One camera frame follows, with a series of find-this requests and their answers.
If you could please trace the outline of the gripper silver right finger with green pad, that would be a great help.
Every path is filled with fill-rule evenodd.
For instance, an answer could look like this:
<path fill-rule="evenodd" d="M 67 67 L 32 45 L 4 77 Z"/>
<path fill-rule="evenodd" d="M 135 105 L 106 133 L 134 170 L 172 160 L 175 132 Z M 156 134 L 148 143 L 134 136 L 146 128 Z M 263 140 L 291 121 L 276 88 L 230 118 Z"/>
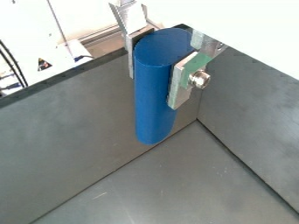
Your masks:
<path fill-rule="evenodd" d="M 228 48 L 226 44 L 200 31 L 191 33 L 192 52 L 174 65 L 167 104 L 178 109 L 190 99 L 194 88 L 204 89 L 211 81 L 206 72 L 208 63 Z"/>

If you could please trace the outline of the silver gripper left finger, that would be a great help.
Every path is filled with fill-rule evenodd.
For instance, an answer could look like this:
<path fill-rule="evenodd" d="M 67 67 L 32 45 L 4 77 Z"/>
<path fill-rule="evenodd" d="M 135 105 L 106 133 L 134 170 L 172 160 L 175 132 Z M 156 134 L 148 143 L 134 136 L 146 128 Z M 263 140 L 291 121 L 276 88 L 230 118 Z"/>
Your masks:
<path fill-rule="evenodd" d="M 138 41 L 154 32 L 155 28 L 147 23 L 147 8 L 138 0 L 116 0 L 108 5 L 123 32 L 130 77 L 135 78 L 134 49 Z"/>

